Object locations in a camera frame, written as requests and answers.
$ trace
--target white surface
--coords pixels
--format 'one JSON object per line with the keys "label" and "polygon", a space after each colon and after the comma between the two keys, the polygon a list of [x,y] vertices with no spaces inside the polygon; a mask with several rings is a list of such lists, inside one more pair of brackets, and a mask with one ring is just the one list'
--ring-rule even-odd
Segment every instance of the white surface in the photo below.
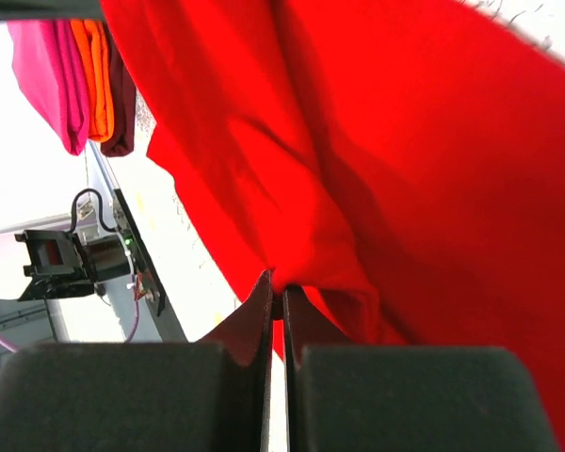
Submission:
{"label": "white surface", "polygon": [[565,0],[466,0],[565,63]]}
{"label": "white surface", "polygon": [[113,313],[108,297],[97,296],[59,301],[67,335],[72,342],[122,342],[125,337],[120,320]]}
{"label": "white surface", "polygon": [[19,91],[10,68],[12,43],[0,24],[0,227],[69,210],[86,186],[73,157]]}
{"label": "white surface", "polygon": [[0,299],[17,299],[29,285],[23,266],[31,264],[25,243],[14,234],[0,234]]}

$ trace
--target black metal plate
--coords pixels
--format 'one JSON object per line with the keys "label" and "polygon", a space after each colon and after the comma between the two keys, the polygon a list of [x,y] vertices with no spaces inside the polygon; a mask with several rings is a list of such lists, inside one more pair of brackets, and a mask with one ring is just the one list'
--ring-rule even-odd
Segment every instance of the black metal plate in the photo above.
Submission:
{"label": "black metal plate", "polygon": [[251,450],[245,377],[214,344],[25,348],[0,372],[0,452]]}
{"label": "black metal plate", "polygon": [[135,259],[141,266],[143,284],[145,286],[154,286],[154,292],[158,294],[157,299],[154,302],[147,302],[149,312],[153,318],[154,324],[157,327],[157,331],[164,342],[188,342],[186,335],[180,325],[180,321],[174,313],[170,300],[168,299],[168,293],[166,292],[163,283],[159,279],[157,270],[153,264],[153,259],[151,254],[148,252],[147,247],[142,240],[142,235],[140,230],[136,225],[132,211],[128,206],[123,193],[119,188],[113,190],[113,196],[117,200],[121,211],[125,215],[127,226],[129,228],[129,234],[134,238],[134,243],[136,244]]}
{"label": "black metal plate", "polygon": [[0,0],[0,21],[104,18],[100,0]]}
{"label": "black metal plate", "polygon": [[558,452],[527,370],[500,348],[308,347],[300,451]]}

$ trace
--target black cable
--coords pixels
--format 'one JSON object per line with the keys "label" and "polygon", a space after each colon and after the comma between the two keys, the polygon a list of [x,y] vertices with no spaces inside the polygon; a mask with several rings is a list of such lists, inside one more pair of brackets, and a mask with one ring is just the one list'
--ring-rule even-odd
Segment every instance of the black cable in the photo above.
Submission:
{"label": "black cable", "polygon": [[105,231],[110,232],[110,233],[116,233],[118,231],[117,227],[109,228],[105,224],[105,220],[103,219],[103,196],[99,193],[98,190],[95,190],[94,188],[84,188],[82,191],[80,191],[78,194],[75,195],[75,198],[73,198],[73,202],[72,202],[72,225],[69,228],[69,232],[73,233],[73,232],[75,232],[75,229],[77,228],[77,202],[86,193],[93,193],[94,195],[96,195],[96,198],[98,198],[98,212],[96,213],[96,217],[98,218],[99,224],[103,227],[103,229]]}
{"label": "black cable", "polygon": [[99,296],[99,299],[101,299],[101,301],[106,304],[109,308],[112,308],[113,306],[111,305],[111,303],[107,302],[106,299],[104,297]]}

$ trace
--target red garment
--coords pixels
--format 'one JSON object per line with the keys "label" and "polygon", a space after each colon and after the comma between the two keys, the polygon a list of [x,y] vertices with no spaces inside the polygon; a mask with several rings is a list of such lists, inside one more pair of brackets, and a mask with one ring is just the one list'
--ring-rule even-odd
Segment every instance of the red garment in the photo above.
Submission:
{"label": "red garment", "polygon": [[357,340],[508,347],[565,448],[565,68],[451,0],[120,6],[149,157],[239,297],[274,267]]}

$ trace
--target pink fabric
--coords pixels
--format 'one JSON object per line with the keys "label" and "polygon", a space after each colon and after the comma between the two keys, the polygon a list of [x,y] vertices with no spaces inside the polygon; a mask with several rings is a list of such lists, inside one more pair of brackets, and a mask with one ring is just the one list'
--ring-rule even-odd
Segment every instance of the pink fabric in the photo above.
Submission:
{"label": "pink fabric", "polygon": [[68,21],[8,23],[12,70],[30,104],[79,155],[89,133],[89,97],[79,51]]}

